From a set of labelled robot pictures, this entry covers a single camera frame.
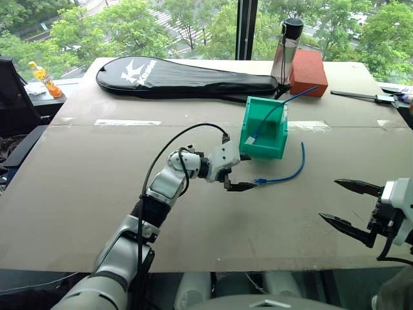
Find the white robotic arm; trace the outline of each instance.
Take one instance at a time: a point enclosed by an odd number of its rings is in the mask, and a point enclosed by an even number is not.
[[[228,173],[240,160],[237,145],[232,141],[216,147],[207,158],[190,147],[172,152],[166,166],[155,176],[145,195],[106,243],[96,260],[93,273],[76,284],[52,309],[126,309],[131,299],[128,295],[135,281],[141,281],[154,259],[154,252],[147,243],[156,240],[160,226],[183,192],[185,180],[188,184],[187,177],[204,178],[210,183],[223,182],[228,191],[251,189],[254,184],[229,182]],[[144,201],[142,265],[141,270],[137,270],[137,215]]]

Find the logo on racket bag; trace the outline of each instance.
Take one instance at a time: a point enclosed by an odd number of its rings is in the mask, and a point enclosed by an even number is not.
[[[146,66],[145,71],[141,74],[142,68],[145,64],[141,65],[139,68],[134,69],[134,59],[132,58],[129,65],[125,67],[127,73],[122,72],[121,79],[129,81],[131,84],[137,83],[140,85],[145,85],[145,81],[151,73],[152,69],[155,67],[155,64],[156,60],[149,61],[149,64]]]

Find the red brick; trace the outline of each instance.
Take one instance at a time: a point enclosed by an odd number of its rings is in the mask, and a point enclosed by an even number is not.
[[[292,61],[290,73],[291,94],[299,94],[304,90],[318,85],[318,88],[305,94],[321,97],[328,87],[324,72],[323,59],[320,52],[313,50],[297,50]]]

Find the green box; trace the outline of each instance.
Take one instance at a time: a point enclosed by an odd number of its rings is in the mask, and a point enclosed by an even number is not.
[[[239,140],[241,154],[258,158],[281,159],[283,157],[288,135],[287,105],[278,107],[269,115],[253,144],[245,143],[248,137],[257,132],[265,116],[281,102],[280,100],[248,97]]]

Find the black cable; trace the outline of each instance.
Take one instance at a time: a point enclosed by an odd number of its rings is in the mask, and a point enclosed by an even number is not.
[[[396,236],[392,232],[390,232],[387,235],[386,244],[383,250],[381,251],[380,255],[376,259],[380,262],[399,262],[399,263],[403,263],[403,264],[406,263],[408,265],[413,266],[413,262],[411,262],[410,260],[405,260],[403,258],[397,258],[397,257],[387,257],[387,254],[392,246],[392,243],[395,237]]]
[[[227,132],[225,130],[223,130],[220,126],[215,125],[215,124],[211,124],[211,123],[199,123],[193,126],[190,126],[184,130],[182,130],[179,134],[177,134],[176,136],[174,136],[162,149],[161,151],[157,154],[157,156],[155,157],[154,161],[152,162],[152,164],[149,166],[148,172],[145,176],[145,180],[143,182],[142,185],[142,191],[141,191],[141,196],[140,198],[142,199],[142,206],[140,208],[138,208],[138,212],[137,212],[137,217],[138,217],[138,225],[137,225],[137,247],[138,247],[138,252],[137,252],[137,271],[139,272],[139,270],[141,270],[142,268],[142,246],[143,246],[143,239],[142,239],[142,228],[143,228],[143,223],[142,223],[142,216],[143,216],[143,210],[145,208],[145,199],[144,199],[144,195],[146,193],[146,188],[148,187],[148,181],[149,181],[149,177],[150,174],[156,164],[156,162],[158,161],[158,159],[161,157],[162,153],[164,153],[164,151],[172,144],[172,142],[174,142],[178,137],[182,136],[184,133],[188,132],[189,130],[192,130],[194,128],[197,127],[201,127],[201,126],[209,126],[209,127],[214,127],[218,130],[220,130],[224,136],[228,136]]]
[[[285,41],[286,41],[286,37],[284,35],[284,38],[283,38],[283,59],[282,59],[282,67],[281,67],[281,69],[283,71],[283,76],[284,76],[283,85],[285,85]]]
[[[182,195],[184,195],[184,193],[186,193],[186,191],[188,190],[188,187],[189,187],[189,174],[188,174],[188,171],[187,171],[187,169],[186,169],[185,163],[184,163],[183,158],[182,158],[182,151],[183,151],[183,150],[189,152],[189,150],[187,150],[187,149],[184,148],[184,147],[180,147],[179,150],[178,150],[178,157],[179,157],[179,161],[181,162],[181,166],[182,166],[182,169],[183,169],[183,173],[185,173],[185,183],[186,183],[186,184],[185,184],[185,188],[184,188],[184,190],[182,191],[182,193],[179,195],[179,197],[181,197]]]

